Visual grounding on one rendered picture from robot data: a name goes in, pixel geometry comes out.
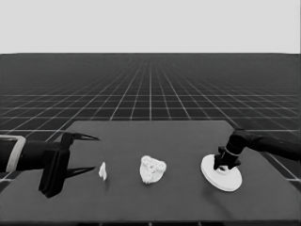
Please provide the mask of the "large thick white disc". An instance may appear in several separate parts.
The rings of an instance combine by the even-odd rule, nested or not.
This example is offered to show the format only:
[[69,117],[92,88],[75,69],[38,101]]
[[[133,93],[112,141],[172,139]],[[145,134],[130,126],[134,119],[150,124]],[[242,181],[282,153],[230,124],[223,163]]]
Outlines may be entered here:
[[222,191],[236,191],[243,182],[242,174],[237,167],[226,173],[219,169],[214,170],[214,154],[208,154],[202,158],[200,170],[212,186]]

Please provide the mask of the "small white T-shaped piece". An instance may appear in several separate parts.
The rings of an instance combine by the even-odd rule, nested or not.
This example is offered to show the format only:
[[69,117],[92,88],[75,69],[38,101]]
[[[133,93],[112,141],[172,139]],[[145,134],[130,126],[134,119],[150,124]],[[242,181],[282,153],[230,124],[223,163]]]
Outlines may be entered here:
[[99,169],[99,176],[105,181],[107,179],[106,164],[102,162]]

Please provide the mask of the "white round carrier with pins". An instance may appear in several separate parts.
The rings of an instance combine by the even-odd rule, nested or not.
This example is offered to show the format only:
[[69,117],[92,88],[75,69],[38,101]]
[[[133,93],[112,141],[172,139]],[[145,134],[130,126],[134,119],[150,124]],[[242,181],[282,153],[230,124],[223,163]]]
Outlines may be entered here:
[[142,182],[143,182],[143,175],[144,174],[147,174],[147,173],[148,174],[157,174],[158,175],[157,182],[159,182],[162,179],[162,177],[165,173],[165,171],[159,171],[159,170],[156,169],[156,162],[161,161],[161,160],[158,160],[158,159],[155,159],[155,158],[152,158],[152,160],[153,160],[153,165],[152,166],[145,166],[140,162],[139,173],[140,173],[140,177],[142,179]]

